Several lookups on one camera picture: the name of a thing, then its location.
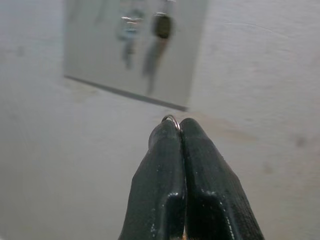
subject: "wall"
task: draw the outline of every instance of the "wall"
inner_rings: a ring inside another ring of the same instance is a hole
[[[191,111],[239,175],[266,239],[320,231],[320,2],[215,0]]]
[[[62,77],[63,1],[0,1],[0,235],[117,239],[167,113],[193,116],[239,175],[266,239],[319,235],[319,6],[216,0],[175,112]]]

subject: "key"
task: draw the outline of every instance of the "key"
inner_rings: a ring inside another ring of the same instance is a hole
[[[166,13],[155,14],[153,33],[160,39],[168,39],[171,36],[173,21]]]

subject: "white wall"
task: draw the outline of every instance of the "white wall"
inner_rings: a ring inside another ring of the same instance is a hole
[[[320,234],[319,23],[314,0],[215,0],[208,10],[191,111],[267,239]]]
[[[63,1],[0,1],[0,236],[117,239],[168,108],[62,77]],[[216,0],[190,100],[266,239],[318,239],[316,1]]]

